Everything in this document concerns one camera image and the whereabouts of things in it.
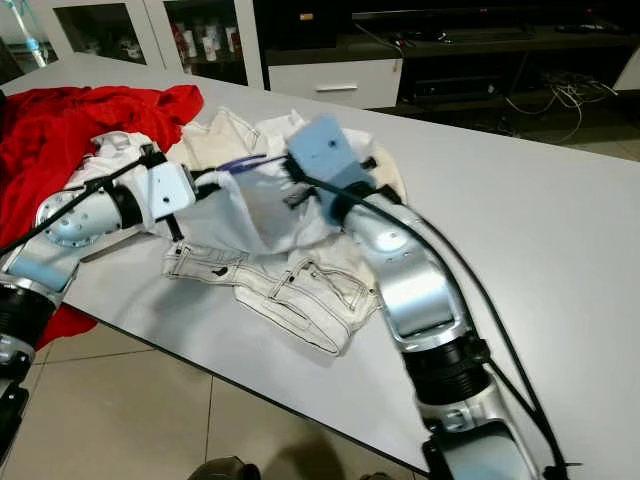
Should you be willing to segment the cream denim trousers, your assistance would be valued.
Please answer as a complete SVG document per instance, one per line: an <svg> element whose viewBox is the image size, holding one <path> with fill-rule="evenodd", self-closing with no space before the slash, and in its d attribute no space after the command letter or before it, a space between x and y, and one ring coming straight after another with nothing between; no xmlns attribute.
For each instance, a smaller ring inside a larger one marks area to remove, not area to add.
<svg viewBox="0 0 640 480"><path fill-rule="evenodd" d="M184 237L165 252L163 271L169 278L229 285L243 306L333 356L346 351L381 307L372 271L340 232L285 253L220 250Z"/></svg>

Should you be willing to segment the white table black legs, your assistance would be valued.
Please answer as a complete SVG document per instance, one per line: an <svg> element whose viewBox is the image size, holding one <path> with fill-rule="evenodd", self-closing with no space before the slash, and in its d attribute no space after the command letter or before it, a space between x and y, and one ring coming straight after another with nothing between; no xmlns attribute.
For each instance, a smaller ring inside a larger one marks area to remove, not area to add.
<svg viewBox="0 0 640 480"><path fill-rule="evenodd" d="M201 122L332 114L389 150L407 205L451 241L492 297L573 480L640 477L640 163L402 116L298 99L173 70L76 54L3 84L165 90L193 84ZM321 355L227 289L166 279L164 239L79 269L81 308L169 355L413 468L425 440L392 338L371 321L340 357Z"/></svg>

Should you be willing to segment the plain red garment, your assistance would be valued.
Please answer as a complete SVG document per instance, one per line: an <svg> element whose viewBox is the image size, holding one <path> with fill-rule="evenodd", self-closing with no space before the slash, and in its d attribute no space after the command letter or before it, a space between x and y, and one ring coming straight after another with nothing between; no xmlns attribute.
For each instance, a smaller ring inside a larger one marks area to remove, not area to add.
<svg viewBox="0 0 640 480"><path fill-rule="evenodd" d="M92 138L109 132L145 134L161 150L182 137L182 128L204 109L202 92L193 84L168 90L125 86L84 88L70 100L65 119L70 132Z"/></svg>

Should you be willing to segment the white polo with blue badge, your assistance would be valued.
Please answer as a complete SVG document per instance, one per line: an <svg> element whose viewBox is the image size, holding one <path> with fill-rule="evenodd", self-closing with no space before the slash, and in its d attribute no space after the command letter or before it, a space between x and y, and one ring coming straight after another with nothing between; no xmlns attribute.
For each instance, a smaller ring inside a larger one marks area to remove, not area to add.
<svg viewBox="0 0 640 480"><path fill-rule="evenodd" d="M284 202L291 184L282 165L285 137L303 124L297 111L251 125L220 110L209 124L184 125L170 152L192 170L197 183L214 180L221 187L175 215L188 241L242 253L285 253L337 236L339 229L325 220L319 206L291 209ZM274 161L236 174L215 170L255 154Z"/></svg>

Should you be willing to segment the pale teal plastic object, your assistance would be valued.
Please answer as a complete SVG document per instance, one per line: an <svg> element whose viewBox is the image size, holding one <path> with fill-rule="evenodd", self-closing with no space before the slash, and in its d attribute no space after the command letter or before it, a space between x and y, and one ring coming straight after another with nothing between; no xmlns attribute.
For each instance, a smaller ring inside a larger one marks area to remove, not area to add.
<svg viewBox="0 0 640 480"><path fill-rule="evenodd" d="M35 69L44 68L49 64L49 49L44 45L46 36L38 26L35 9L29 0L3 0L3 4L13 15L10 31L20 44L20 50L31 56Z"/></svg>

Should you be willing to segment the black TV stand white drawer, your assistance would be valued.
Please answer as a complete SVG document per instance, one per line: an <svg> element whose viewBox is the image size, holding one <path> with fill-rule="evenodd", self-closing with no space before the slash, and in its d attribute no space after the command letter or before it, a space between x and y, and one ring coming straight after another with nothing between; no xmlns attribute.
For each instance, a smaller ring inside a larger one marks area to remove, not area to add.
<svg viewBox="0 0 640 480"><path fill-rule="evenodd" d="M640 0L253 0L270 91L522 136L640 100Z"/></svg>

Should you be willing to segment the white glass door cabinet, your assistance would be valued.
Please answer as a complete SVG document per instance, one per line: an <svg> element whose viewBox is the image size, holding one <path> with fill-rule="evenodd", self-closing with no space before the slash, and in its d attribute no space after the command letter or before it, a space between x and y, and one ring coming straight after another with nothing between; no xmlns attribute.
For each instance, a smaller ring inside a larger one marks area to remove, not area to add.
<svg viewBox="0 0 640 480"><path fill-rule="evenodd" d="M265 90L253 0L31 0L59 58L72 52Z"/></svg>

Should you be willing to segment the white collared shirt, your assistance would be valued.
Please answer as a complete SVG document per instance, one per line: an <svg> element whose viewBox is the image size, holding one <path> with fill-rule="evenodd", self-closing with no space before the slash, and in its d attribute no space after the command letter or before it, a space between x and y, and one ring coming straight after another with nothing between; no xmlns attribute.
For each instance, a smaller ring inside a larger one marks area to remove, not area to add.
<svg viewBox="0 0 640 480"><path fill-rule="evenodd" d="M88 155L81 166L74 170L67 184L58 192L52 193L49 200L65 202L86 196L87 189L97 179L109 177L120 169L124 170L123 174L102 184L95 193L104 192L109 187L123 186L133 195L141 197L140 179L145 173L145 166L143 164L131 166L131 164L140 160L141 146L154 145L151 138L142 133L115 131L93 137L91 143L97 148L95 154Z"/></svg>

